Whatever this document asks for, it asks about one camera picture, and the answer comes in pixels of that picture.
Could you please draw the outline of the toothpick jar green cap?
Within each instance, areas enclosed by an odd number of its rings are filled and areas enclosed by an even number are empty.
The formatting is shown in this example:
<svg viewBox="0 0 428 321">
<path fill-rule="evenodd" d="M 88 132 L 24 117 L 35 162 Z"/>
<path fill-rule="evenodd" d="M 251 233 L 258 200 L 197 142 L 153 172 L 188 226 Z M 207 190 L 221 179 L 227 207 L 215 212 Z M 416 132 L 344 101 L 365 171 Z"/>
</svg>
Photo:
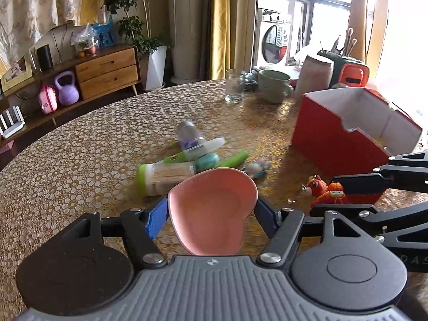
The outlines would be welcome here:
<svg viewBox="0 0 428 321">
<path fill-rule="evenodd" d="M 142 164 L 136 170 L 136 187 L 139 195 L 166 195 L 173 187 L 195 174 L 192 162 Z"/>
</svg>

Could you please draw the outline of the small white blue figurine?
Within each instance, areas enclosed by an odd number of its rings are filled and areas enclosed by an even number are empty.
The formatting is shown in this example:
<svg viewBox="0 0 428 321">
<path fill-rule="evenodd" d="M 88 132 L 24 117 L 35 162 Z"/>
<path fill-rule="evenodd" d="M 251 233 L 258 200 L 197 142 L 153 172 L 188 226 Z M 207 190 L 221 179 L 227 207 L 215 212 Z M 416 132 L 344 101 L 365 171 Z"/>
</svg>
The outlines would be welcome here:
<svg viewBox="0 0 428 321">
<path fill-rule="evenodd" d="M 267 159 L 258 159 L 243 166 L 242 171 L 252 179 L 263 177 L 271 168 L 271 163 Z"/>
</svg>

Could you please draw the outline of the pink heart dish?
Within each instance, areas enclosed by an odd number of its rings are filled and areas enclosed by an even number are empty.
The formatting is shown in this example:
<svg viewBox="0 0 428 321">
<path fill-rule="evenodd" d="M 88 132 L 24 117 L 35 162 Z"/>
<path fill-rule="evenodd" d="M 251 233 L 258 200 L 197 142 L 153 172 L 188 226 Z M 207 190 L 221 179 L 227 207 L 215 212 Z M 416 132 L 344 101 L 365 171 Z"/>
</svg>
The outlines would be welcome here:
<svg viewBox="0 0 428 321">
<path fill-rule="evenodd" d="M 246 219 L 258 200 L 253 179 L 219 167 L 199 173 L 167 195 L 170 220 L 182 246 L 197 256 L 233 256 L 244 242 Z"/>
</svg>

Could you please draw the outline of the orange plush keychain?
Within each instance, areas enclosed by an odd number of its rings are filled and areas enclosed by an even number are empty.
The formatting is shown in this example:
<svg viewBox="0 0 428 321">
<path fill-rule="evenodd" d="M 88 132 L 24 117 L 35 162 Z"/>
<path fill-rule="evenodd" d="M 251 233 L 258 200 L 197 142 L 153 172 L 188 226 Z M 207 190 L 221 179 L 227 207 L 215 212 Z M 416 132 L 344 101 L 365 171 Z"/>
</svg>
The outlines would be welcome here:
<svg viewBox="0 0 428 321">
<path fill-rule="evenodd" d="M 344 188 L 340 183 L 327 184 L 319 175 L 310 176 L 308 182 L 302 185 L 300 193 L 303 196 L 314 198 L 311 208 L 318 204 L 349 204 Z"/>
</svg>

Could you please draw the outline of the green cylinder tube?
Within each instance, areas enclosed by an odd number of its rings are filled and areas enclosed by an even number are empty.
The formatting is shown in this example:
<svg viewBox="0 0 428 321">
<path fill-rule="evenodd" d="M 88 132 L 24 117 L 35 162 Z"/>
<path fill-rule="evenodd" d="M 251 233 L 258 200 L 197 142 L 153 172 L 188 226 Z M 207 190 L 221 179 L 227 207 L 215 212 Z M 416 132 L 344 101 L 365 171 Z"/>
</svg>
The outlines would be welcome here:
<svg viewBox="0 0 428 321">
<path fill-rule="evenodd" d="M 230 168 L 236 168 L 240 166 L 242 163 L 244 163 L 247 158 L 249 157 L 249 154 L 247 151 L 242 150 L 236 153 L 235 155 L 221 160 L 216 167 L 230 167 Z"/>
</svg>

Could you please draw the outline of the teal egg ball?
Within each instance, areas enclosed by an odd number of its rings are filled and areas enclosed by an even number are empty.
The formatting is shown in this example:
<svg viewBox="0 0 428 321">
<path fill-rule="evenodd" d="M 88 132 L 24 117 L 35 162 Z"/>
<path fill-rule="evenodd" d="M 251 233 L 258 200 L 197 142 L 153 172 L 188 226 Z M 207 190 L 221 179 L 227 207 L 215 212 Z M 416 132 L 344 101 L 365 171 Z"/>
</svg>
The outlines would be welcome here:
<svg viewBox="0 0 428 321">
<path fill-rule="evenodd" d="M 203 156 L 200 156 L 194 161 L 194 169 L 196 173 L 203 172 L 214 168 L 220 161 L 220 157 L 215 152 L 210 152 Z"/>
</svg>

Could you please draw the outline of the white green tube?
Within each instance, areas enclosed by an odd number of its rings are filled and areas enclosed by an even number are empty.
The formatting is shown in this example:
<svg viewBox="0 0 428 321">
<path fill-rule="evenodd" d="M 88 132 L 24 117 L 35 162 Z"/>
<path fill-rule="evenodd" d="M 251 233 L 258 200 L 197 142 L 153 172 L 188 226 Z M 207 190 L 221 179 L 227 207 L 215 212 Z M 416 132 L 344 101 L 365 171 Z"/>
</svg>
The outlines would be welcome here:
<svg viewBox="0 0 428 321">
<path fill-rule="evenodd" d="M 204 143 L 198 146 L 194 146 L 172 156 L 168 156 L 163 159 L 162 162 L 165 164 L 192 162 L 200 158 L 201 156 L 204 156 L 205 154 L 209 154 L 211 152 L 216 151 L 225 143 L 226 140 L 224 137 L 214 138 L 210 141 L 205 141 Z"/>
</svg>

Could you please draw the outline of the red white cardboard box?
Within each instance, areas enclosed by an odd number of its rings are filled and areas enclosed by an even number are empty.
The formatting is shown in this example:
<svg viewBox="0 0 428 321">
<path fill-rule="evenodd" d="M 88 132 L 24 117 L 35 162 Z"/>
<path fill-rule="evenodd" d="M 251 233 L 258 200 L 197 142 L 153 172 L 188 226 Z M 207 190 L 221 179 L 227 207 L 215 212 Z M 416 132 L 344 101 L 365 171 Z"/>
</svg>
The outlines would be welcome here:
<svg viewBox="0 0 428 321">
<path fill-rule="evenodd" d="M 412 153 L 422 128 L 365 88 L 303 95 L 292 145 L 322 176 L 370 173 L 390 156 Z"/>
</svg>

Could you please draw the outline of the clear drinking glass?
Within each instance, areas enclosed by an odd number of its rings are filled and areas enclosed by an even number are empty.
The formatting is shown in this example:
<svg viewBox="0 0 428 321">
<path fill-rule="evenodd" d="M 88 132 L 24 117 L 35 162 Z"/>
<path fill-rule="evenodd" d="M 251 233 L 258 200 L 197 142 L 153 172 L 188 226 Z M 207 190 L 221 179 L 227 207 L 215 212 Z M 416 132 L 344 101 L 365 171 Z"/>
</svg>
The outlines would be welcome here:
<svg viewBox="0 0 428 321">
<path fill-rule="evenodd" d="M 225 101 L 238 104 L 244 96 L 244 74 L 243 70 L 229 69 L 226 71 Z"/>
</svg>

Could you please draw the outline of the purple kettlebell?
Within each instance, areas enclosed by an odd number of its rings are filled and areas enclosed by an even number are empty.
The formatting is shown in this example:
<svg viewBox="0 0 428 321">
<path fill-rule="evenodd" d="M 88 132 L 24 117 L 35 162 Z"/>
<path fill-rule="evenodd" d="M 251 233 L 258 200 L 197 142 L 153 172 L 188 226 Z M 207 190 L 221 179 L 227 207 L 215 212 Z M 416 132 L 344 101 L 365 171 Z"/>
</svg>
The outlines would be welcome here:
<svg viewBox="0 0 428 321">
<path fill-rule="evenodd" d="M 59 80 L 64 77 L 70 77 L 70 84 L 64 86 L 59 84 Z M 75 74 L 73 71 L 64 71 L 54 78 L 54 85 L 57 88 L 59 103 L 62 106 L 70 106 L 79 100 L 79 92 L 75 86 Z"/>
</svg>

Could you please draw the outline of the white router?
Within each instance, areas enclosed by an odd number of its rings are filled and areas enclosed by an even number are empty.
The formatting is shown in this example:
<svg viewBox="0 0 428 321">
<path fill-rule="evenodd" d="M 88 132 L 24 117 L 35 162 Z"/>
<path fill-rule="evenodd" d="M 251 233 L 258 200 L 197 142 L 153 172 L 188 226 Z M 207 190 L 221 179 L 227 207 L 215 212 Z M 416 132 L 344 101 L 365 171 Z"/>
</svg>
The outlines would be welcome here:
<svg viewBox="0 0 428 321">
<path fill-rule="evenodd" d="M 24 117 L 17 105 L 5 109 L 0 115 L 0 120 L 1 137 L 4 139 L 10 138 L 25 126 Z"/>
</svg>

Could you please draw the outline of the washing machine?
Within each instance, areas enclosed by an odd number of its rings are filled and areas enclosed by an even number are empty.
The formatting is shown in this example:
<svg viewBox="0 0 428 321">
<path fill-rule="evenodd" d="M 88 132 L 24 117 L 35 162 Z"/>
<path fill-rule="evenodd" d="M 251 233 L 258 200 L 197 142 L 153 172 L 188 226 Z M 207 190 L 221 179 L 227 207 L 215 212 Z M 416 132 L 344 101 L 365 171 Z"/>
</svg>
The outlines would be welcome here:
<svg viewBox="0 0 428 321">
<path fill-rule="evenodd" d="M 253 65 L 282 70 L 289 53 L 292 16 L 269 9 L 258 9 Z"/>
</svg>

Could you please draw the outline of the white planter with plant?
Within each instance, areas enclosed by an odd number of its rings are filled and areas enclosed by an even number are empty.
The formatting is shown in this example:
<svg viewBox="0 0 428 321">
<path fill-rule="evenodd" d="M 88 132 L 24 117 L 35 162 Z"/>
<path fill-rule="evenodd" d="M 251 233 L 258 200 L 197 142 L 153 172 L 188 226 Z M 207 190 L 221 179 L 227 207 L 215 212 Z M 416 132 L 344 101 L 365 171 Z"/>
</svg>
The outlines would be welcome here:
<svg viewBox="0 0 428 321">
<path fill-rule="evenodd" d="M 152 32 L 150 0 L 105 0 L 109 14 L 122 14 L 116 22 L 119 37 L 136 47 L 145 91 L 164 87 L 167 44 Z"/>
</svg>

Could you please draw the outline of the floral cloth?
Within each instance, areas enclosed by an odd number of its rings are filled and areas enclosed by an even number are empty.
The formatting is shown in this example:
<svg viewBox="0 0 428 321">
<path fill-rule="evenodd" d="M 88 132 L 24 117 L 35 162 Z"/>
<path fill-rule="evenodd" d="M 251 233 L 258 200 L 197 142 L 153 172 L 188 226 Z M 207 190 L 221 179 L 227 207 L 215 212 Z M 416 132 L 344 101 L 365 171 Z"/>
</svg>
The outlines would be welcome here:
<svg viewBox="0 0 428 321">
<path fill-rule="evenodd" d="M 51 29 L 99 21 L 104 0 L 1 0 L 1 74 Z"/>
</svg>

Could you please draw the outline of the picture frame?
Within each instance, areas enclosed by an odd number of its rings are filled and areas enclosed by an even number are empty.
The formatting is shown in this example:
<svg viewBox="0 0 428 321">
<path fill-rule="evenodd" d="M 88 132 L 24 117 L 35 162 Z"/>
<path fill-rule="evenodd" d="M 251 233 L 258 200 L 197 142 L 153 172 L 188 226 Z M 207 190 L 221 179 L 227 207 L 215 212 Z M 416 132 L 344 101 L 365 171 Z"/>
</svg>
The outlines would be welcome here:
<svg viewBox="0 0 428 321">
<path fill-rule="evenodd" d="M 12 87 L 20 84 L 23 81 L 33 76 L 30 55 L 26 54 L 17 63 L 7 70 L 4 77 L 1 79 L 1 90 L 9 91 Z"/>
</svg>

